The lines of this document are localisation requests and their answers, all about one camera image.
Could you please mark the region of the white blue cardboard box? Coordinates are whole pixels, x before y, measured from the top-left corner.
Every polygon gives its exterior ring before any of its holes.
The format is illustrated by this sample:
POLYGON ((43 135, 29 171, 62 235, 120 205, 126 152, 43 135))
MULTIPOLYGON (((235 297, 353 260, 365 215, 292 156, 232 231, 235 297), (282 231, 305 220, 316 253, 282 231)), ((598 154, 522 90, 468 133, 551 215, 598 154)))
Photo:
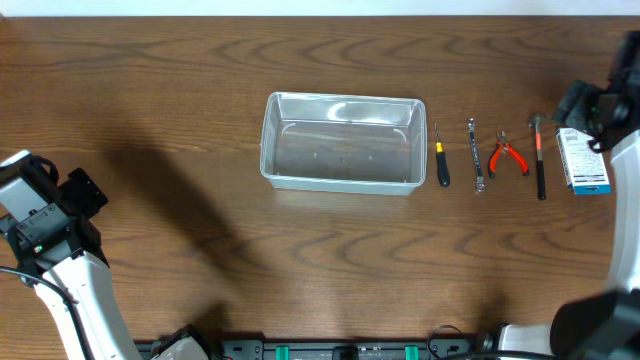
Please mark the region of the white blue cardboard box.
POLYGON ((575 195, 604 195, 612 189, 603 155, 594 152, 592 137, 572 128, 556 130, 567 187, 575 195))

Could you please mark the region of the small hammer black handle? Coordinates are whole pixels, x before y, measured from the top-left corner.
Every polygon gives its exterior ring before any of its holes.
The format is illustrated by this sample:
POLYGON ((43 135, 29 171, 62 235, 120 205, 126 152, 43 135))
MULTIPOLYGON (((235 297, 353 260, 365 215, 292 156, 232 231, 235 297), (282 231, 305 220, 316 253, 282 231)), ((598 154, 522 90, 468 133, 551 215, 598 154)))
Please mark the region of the small hammer black handle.
POLYGON ((534 129, 535 134, 537 197, 539 200, 546 199, 546 182, 541 137, 541 124, 545 119, 546 116, 544 114, 535 113, 529 120, 529 126, 534 129))

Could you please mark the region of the clear plastic container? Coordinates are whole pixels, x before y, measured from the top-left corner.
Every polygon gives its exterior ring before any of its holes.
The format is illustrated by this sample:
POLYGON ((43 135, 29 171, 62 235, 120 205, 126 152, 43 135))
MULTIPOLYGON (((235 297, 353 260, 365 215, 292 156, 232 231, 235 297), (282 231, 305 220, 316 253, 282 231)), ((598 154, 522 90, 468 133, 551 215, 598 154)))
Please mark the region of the clear plastic container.
POLYGON ((426 179, 427 145, 418 99, 274 92, 260 172, 278 189, 406 196, 426 179))

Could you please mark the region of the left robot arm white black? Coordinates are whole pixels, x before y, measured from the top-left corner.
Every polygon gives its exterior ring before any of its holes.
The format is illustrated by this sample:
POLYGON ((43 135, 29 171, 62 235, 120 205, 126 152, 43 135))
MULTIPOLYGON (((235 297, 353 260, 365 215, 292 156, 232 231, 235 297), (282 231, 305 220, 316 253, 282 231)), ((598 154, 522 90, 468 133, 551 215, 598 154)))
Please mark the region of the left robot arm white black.
POLYGON ((138 344, 117 305, 112 274, 91 218, 108 202, 77 168, 65 182, 51 163, 21 155, 1 165, 1 234, 17 266, 52 315, 71 359, 209 359, 207 343, 190 328, 138 344))

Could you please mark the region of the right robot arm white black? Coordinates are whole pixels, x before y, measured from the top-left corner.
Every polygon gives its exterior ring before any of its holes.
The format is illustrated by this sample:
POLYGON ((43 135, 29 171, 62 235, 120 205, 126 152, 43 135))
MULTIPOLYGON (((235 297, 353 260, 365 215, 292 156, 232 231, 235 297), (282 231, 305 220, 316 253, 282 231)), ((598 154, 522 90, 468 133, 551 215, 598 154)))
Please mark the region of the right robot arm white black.
POLYGON ((608 83, 574 81, 553 116, 567 185, 615 195, 611 254, 601 292, 562 305, 551 322, 502 326, 482 359, 639 357, 639 34, 622 41, 608 83))

